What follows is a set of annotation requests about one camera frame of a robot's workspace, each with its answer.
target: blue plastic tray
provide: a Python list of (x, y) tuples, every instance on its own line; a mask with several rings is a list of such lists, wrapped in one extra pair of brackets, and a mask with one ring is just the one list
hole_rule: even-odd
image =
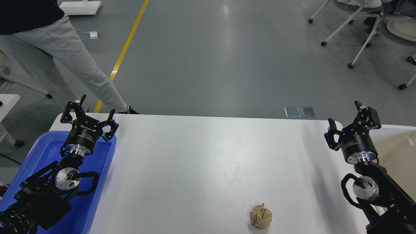
[[(21, 188), (19, 184), (33, 173), (39, 171), (53, 161), (60, 161), (59, 154), (69, 132), (50, 131), (42, 134), (33, 144), (32, 149), (17, 172), (4, 197), (0, 200), (0, 211), (4, 211), (16, 200), (13, 198)], [(45, 231), (38, 227), (38, 234), (86, 234), (91, 227), (95, 210), (97, 209), (103, 185), (114, 155), (116, 137), (106, 142), (99, 139), (94, 153), (84, 157), (84, 163), (79, 167), (80, 172), (95, 171), (99, 173), (97, 189), (87, 196), (75, 196), (70, 200), (72, 209), (54, 226)], [(91, 178), (82, 178), (80, 191), (87, 191), (92, 184)]]

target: beige chair seat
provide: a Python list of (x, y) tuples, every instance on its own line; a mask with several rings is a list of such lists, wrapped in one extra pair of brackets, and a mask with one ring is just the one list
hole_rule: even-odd
[(388, 15), (387, 30), (403, 39), (416, 42), (416, 19), (404, 15)]

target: robotic arm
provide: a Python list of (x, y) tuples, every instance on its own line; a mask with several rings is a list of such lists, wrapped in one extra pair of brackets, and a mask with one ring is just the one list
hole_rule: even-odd
[[(79, 172), (84, 156), (91, 155), (99, 137), (109, 141), (116, 132), (118, 124), (112, 119), (114, 111), (106, 121), (100, 122), (85, 114), (80, 103), (68, 102), (61, 117), (62, 123), (72, 124), (72, 129), (61, 147), (62, 159), (54, 161), (34, 173), (20, 184), (22, 188), (15, 194), (16, 202), (0, 212), (0, 234), (34, 234), (37, 226), (48, 230), (71, 210), (68, 203), (75, 195), (85, 196), (97, 188), (97, 172)], [(74, 110), (77, 119), (73, 120), (70, 111)], [(103, 128), (110, 126), (109, 132)], [(79, 191), (81, 178), (92, 177), (88, 191)]]
[[(416, 234), (416, 203), (387, 174), (384, 167), (378, 165), (378, 154), (370, 138), (369, 131), (381, 128), (377, 111), (355, 101), (358, 114), (353, 123), (337, 130), (335, 121), (328, 119), (329, 128), (324, 137), (330, 149), (341, 148), (347, 163), (354, 165), (355, 172), (362, 176), (347, 174), (341, 181), (342, 191), (348, 202), (362, 209), (370, 222), (368, 234)], [(353, 191), (358, 203), (348, 194), (346, 184), (354, 180)], [(387, 211), (378, 215), (371, 206), (386, 207)]]

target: gray sweatpants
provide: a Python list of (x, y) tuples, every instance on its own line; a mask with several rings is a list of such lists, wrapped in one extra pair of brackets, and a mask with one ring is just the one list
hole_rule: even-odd
[(54, 63), (64, 64), (109, 108), (122, 112), (127, 104), (88, 53), (68, 16), (51, 25), (0, 35), (0, 49), (45, 86), (62, 105), (80, 99)]

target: crumpled paper ball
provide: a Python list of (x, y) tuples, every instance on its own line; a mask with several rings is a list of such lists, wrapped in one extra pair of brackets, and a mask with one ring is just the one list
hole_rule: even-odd
[(264, 208), (264, 203), (253, 207), (250, 211), (251, 225), (257, 229), (265, 229), (272, 222), (273, 214), (269, 209)]

